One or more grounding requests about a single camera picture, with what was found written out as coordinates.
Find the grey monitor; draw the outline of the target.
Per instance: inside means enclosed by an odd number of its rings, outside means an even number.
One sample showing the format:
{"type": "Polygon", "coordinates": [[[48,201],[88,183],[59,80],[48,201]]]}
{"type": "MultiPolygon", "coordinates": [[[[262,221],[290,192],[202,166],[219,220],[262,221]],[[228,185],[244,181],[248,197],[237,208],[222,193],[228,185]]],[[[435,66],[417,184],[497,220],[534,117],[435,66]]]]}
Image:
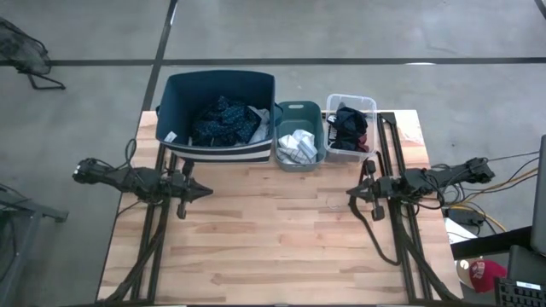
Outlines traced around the grey monitor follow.
{"type": "Polygon", "coordinates": [[[546,135],[541,137],[530,244],[546,254],[546,135]]]}

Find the black keyboard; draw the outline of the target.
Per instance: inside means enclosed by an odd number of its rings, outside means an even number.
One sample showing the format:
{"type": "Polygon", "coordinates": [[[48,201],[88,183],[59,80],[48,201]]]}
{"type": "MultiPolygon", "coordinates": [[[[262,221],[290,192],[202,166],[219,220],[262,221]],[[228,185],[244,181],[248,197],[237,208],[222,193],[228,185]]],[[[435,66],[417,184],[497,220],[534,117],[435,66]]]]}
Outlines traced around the black keyboard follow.
{"type": "Polygon", "coordinates": [[[495,300],[500,307],[546,307],[546,285],[497,277],[495,300]]]}

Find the black aluminium frame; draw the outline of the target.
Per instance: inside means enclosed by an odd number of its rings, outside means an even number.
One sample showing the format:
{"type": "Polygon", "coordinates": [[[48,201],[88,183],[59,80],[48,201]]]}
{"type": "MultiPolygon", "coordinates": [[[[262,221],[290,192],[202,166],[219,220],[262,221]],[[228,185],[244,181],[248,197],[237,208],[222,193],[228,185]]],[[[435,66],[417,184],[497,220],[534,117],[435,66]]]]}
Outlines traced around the black aluminium frame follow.
{"type": "MultiPolygon", "coordinates": [[[[388,179],[392,179],[394,172],[392,168],[389,145],[387,144],[385,125],[390,126],[393,152],[395,153],[398,170],[404,171],[404,155],[398,135],[396,116],[393,112],[379,112],[377,114],[377,129],[379,133],[381,155],[380,161],[383,165],[383,173],[388,179]]],[[[414,303],[419,300],[415,291],[415,283],[410,265],[410,256],[417,264],[419,281],[421,282],[421,291],[424,300],[433,300],[432,290],[434,289],[441,300],[452,302],[459,301],[460,299],[454,293],[452,293],[436,276],[432,267],[426,262],[421,243],[420,231],[418,229],[415,216],[415,210],[413,208],[409,209],[408,217],[410,232],[407,233],[403,223],[402,203],[400,200],[395,196],[387,196],[387,205],[392,225],[396,254],[398,259],[401,261],[406,296],[409,302],[414,303]]]]}
{"type": "Polygon", "coordinates": [[[143,220],[142,237],[136,263],[112,294],[96,301],[99,307],[134,307],[154,303],[154,291],[166,234],[168,209],[174,191],[171,174],[176,163],[177,159],[172,156],[167,169],[159,172],[157,182],[160,187],[156,189],[154,200],[138,200],[146,205],[146,214],[143,220]],[[142,297],[142,284],[148,263],[151,263],[148,293],[146,297],[142,297]]]}

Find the white blue striped cloth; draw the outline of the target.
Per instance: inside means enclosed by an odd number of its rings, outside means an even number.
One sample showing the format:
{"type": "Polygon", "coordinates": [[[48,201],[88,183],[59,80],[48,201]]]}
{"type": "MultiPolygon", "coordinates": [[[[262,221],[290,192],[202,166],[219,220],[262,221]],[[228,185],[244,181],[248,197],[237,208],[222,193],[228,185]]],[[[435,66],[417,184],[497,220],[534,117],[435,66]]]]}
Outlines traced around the white blue striped cloth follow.
{"type": "Polygon", "coordinates": [[[315,146],[315,136],[306,130],[296,130],[293,138],[297,142],[297,161],[300,164],[312,164],[316,162],[318,154],[315,146]]]}

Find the black box device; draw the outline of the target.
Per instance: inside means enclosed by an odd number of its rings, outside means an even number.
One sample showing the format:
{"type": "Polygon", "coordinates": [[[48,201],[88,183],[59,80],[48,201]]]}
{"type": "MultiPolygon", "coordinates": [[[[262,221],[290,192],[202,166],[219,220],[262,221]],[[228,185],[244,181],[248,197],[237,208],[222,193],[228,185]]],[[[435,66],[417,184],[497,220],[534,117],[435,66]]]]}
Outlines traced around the black box device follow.
{"type": "Polygon", "coordinates": [[[546,256],[511,246],[508,258],[508,278],[546,285],[546,256]]]}

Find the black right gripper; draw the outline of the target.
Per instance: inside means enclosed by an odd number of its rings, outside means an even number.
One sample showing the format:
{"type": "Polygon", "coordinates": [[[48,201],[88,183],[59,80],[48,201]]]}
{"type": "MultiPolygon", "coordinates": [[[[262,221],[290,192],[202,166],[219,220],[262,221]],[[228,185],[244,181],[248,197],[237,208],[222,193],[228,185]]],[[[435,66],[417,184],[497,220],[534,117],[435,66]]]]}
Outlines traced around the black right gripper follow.
{"type": "Polygon", "coordinates": [[[389,215],[391,218],[395,218],[398,214],[398,208],[393,200],[394,179],[391,177],[379,177],[375,179],[375,172],[375,162],[366,159],[364,161],[364,175],[366,176],[364,183],[346,190],[346,193],[350,197],[350,201],[363,200],[364,202],[371,203],[373,206],[372,219],[374,221],[380,221],[385,217],[385,210],[380,205],[379,199],[386,199],[389,215]]]}

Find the navy white striped fabric bin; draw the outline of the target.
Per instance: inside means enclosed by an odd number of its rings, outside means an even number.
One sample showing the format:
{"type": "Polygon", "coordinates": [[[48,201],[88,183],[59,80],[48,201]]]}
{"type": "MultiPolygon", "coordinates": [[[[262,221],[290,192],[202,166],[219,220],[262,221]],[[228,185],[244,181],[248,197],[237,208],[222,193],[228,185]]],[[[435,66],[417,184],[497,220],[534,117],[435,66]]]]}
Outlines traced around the navy white striped fabric bin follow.
{"type": "Polygon", "coordinates": [[[275,85],[274,76],[255,71],[211,70],[171,75],[156,108],[155,137],[178,157],[194,162],[266,163],[282,113],[275,102],[275,85]],[[195,145],[190,139],[195,117],[221,96],[270,112],[263,141],[230,147],[195,145]]]}

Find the white knit cloth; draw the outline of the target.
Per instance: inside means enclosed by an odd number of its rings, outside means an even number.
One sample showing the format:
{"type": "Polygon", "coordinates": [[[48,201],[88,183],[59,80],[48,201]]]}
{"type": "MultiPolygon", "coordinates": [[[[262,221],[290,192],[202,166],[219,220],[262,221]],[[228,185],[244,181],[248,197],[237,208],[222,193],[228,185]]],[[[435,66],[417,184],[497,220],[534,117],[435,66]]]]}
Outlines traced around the white knit cloth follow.
{"type": "Polygon", "coordinates": [[[277,158],[284,164],[308,164],[308,157],[299,147],[300,142],[300,139],[292,135],[279,138],[276,148],[277,158]]]}

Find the navy dotted shirt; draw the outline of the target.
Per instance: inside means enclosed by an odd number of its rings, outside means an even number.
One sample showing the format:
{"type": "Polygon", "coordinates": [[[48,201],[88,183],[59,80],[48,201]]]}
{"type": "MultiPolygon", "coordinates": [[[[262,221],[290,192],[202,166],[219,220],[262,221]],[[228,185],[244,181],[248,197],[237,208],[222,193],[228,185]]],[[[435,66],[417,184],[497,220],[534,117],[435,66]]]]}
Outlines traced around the navy dotted shirt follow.
{"type": "Polygon", "coordinates": [[[264,113],[242,101],[220,96],[200,111],[191,124],[191,140],[198,147],[232,147],[249,143],[264,113]]]}

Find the light blue shirt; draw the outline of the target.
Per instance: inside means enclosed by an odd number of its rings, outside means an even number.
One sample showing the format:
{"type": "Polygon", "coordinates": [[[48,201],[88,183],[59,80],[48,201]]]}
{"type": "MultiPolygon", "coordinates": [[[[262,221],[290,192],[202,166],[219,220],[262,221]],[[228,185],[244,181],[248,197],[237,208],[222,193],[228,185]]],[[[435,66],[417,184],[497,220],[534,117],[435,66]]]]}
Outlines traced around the light blue shirt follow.
{"type": "Polygon", "coordinates": [[[248,141],[249,144],[262,142],[268,135],[270,125],[270,111],[268,109],[257,109],[253,106],[248,106],[260,119],[258,128],[254,131],[252,137],[248,141]]]}

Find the clear plastic container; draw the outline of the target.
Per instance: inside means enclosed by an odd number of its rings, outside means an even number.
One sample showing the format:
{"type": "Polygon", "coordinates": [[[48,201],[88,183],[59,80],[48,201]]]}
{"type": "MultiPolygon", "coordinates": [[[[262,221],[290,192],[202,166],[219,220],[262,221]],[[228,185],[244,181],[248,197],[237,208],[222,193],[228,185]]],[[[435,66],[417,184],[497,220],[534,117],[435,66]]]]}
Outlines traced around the clear plastic container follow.
{"type": "Polygon", "coordinates": [[[326,110],[323,112],[325,120],[324,129],[324,145],[326,148],[325,161],[328,163],[360,163],[365,159],[371,158],[378,148],[378,132],[377,132],[377,119],[378,112],[376,108],[376,102],[367,96],[354,96],[347,94],[332,94],[327,99],[326,110]],[[331,148],[328,145],[328,124],[326,118],[335,114],[341,107],[350,107],[364,113],[368,123],[367,129],[367,144],[369,145],[369,152],[355,152],[342,149],[331,148]]]}

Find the red cap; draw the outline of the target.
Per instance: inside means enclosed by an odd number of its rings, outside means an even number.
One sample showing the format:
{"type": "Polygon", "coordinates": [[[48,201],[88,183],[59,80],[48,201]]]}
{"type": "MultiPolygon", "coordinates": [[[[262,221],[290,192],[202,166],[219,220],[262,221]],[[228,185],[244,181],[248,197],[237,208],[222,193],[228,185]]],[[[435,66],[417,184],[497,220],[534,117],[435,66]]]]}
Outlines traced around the red cap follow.
{"type": "Polygon", "coordinates": [[[460,282],[476,293],[492,291],[495,279],[506,277],[508,273],[506,267],[483,258],[456,260],[456,271],[460,282]]]}

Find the slate blue drawstring shorts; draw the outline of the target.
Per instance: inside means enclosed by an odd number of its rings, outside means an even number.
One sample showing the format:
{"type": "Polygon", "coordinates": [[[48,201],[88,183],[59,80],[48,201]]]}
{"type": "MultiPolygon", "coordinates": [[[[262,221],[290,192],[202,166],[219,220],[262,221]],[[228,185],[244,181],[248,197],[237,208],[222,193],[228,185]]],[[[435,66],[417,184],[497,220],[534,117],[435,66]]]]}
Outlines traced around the slate blue drawstring shorts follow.
{"type": "Polygon", "coordinates": [[[358,138],[364,134],[367,135],[366,115],[350,107],[341,107],[336,111],[336,116],[339,120],[339,146],[336,149],[358,152],[358,138]]]}

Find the navy briefs lettered waistband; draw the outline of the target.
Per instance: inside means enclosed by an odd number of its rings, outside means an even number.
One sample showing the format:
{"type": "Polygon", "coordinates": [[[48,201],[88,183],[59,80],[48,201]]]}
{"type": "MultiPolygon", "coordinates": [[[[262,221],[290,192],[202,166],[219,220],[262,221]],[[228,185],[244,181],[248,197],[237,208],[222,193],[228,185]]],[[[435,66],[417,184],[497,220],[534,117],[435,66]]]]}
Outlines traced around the navy briefs lettered waistband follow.
{"type": "Polygon", "coordinates": [[[326,118],[328,124],[328,145],[331,148],[337,148],[338,145],[338,126],[339,120],[335,114],[331,114],[326,118]]]}

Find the black power adapter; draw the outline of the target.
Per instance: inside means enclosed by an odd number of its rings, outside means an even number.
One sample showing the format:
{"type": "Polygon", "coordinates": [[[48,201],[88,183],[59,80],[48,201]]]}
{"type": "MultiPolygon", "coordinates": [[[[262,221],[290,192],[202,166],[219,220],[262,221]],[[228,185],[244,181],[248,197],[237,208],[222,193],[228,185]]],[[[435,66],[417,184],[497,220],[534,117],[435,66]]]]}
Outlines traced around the black power adapter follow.
{"type": "Polygon", "coordinates": [[[485,217],[478,211],[468,208],[450,208],[445,211],[447,218],[455,223],[469,226],[481,226],[485,217]]]}

